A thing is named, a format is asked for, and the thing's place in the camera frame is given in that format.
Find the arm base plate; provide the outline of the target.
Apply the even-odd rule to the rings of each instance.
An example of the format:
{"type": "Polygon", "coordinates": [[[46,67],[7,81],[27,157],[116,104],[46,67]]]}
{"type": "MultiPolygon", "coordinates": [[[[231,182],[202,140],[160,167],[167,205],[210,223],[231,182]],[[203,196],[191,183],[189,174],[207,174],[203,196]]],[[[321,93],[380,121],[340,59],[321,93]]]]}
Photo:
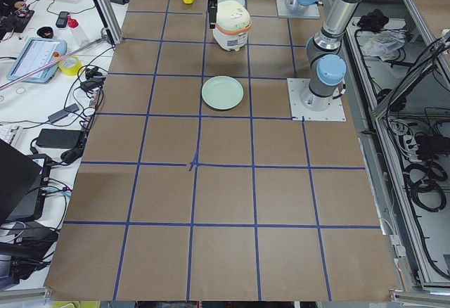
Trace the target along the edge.
{"type": "Polygon", "coordinates": [[[309,90],[310,79],[288,78],[288,95],[291,118],[295,121],[345,122],[345,111],[340,91],[336,87],[333,95],[318,97],[309,90]]]}
{"type": "Polygon", "coordinates": [[[320,18],[318,0],[276,0],[280,18],[314,19],[320,18]]]}

